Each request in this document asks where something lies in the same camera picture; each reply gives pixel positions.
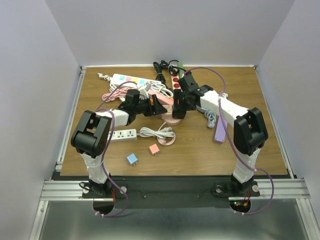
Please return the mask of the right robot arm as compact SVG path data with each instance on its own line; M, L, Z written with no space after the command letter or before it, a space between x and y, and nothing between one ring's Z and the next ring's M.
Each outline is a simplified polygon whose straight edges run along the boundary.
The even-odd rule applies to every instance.
M227 125L232 126L230 145L237 162L230 189L233 194L242 195L253 182L258 155L269 137L262 112L256 107L239 106L208 85L199 86L190 73L180 78L177 84L179 88L174 89L172 110L175 119L184 119L187 111L201 107L219 116L224 131L228 130Z

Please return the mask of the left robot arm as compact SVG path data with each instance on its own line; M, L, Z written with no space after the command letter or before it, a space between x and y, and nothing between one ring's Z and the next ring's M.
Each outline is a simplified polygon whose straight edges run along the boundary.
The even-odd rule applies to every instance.
M151 117L166 112L155 94L142 98L138 89L129 89L125 101L114 110L84 111L70 140L72 147L83 158L89 174L89 184L82 186L82 189L100 197L111 193L114 184L104 167L104 156L115 127L130 125L139 114Z

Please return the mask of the black cube socket adapter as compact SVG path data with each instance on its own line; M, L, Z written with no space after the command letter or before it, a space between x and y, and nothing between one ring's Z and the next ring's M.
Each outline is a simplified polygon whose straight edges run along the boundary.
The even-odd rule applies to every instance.
M183 108L174 107L172 110L172 118L176 120L182 120L185 118L187 111Z

